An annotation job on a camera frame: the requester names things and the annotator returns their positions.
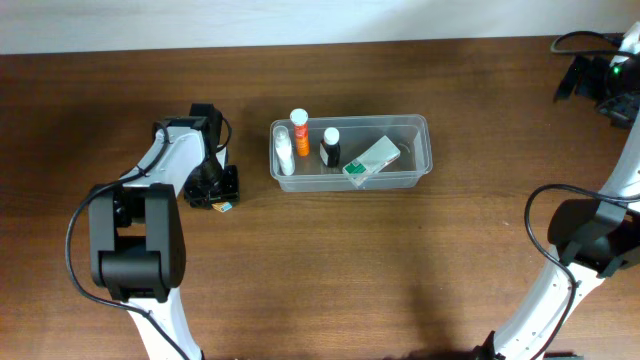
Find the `small gold-lidded balm jar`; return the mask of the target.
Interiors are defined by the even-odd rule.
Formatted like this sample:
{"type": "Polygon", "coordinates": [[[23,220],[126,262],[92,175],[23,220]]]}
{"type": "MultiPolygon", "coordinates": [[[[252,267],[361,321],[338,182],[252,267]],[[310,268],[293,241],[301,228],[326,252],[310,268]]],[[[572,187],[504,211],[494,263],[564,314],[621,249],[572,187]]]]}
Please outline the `small gold-lidded balm jar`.
{"type": "Polygon", "coordinates": [[[213,203],[211,207],[216,211],[225,213],[231,210],[233,208],[233,205],[230,202],[219,202],[219,203],[213,203]]]}

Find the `white lotion bottle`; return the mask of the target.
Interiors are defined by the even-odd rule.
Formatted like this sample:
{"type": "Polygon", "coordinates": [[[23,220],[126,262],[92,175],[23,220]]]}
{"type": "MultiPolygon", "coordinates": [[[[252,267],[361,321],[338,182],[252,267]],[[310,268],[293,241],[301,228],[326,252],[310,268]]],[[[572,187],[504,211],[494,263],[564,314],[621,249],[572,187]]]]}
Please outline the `white lotion bottle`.
{"type": "Polygon", "coordinates": [[[285,176],[291,176],[295,172],[295,160],[293,145],[285,126],[276,126],[273,132],[274,146],[279,161],[279,167],[285,176]]]}

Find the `orange tube with white cap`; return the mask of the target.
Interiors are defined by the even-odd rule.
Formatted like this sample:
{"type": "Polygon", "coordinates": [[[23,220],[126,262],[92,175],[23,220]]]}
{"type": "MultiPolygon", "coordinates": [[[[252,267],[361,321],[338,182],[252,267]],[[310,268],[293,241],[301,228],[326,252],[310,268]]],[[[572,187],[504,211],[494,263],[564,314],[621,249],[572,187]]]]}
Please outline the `orange tube with white cap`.
{"type": "Polygon", "coordinates": [[[300,157],[306,157],[310,153],[308,119],[308,113],[302,108],[296,108],[290,113],[290,120],[294,126],[296,150],[300,157]]]}

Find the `dark bottle with white cap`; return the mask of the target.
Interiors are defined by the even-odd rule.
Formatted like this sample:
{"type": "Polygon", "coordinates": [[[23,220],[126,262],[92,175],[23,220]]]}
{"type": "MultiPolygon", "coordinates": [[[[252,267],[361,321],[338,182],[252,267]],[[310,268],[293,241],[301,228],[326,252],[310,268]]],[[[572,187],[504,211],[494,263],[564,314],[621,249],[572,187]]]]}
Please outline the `dark bottle with white cap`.
{"type": "Polygon", "coordinates": [[[320,157],[323,164],[329,168],[335,168],[340,159],[340,134],[335,127],[329,127],[324,131],[323,139],[320,143],[320,157]]]}

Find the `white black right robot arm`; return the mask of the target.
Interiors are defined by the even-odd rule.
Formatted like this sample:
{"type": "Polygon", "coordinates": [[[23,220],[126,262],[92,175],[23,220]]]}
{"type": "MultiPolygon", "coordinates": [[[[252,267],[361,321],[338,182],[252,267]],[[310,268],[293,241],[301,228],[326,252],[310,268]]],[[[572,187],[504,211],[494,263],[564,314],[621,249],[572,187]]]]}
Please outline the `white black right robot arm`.
{"type": "Polygon", "coordinates": [[[542,359],[579,303],[617,271],[639,263],[639,58],[609,61],[577,56],[554,95],[591,99],[615,127],[628,130],[622,154],[598,192],[572,185],[549,224],[541,274],[516,313],[483,344],[475,359],[542,359]]]}

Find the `white green medicine box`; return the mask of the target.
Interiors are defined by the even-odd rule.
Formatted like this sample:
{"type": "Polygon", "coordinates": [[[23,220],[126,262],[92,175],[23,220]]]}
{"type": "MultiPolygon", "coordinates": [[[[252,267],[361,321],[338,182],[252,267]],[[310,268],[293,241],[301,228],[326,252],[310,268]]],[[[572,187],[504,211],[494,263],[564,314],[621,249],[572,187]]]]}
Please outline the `white green medicine box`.
{"type": "Polygon", "coordinates": [[[358,188],[371,176],[398,159],[400,155],[399,148],[387,136],[383,136],[364,153],[346,164],[342,168],[342,173],[358,188]]]}

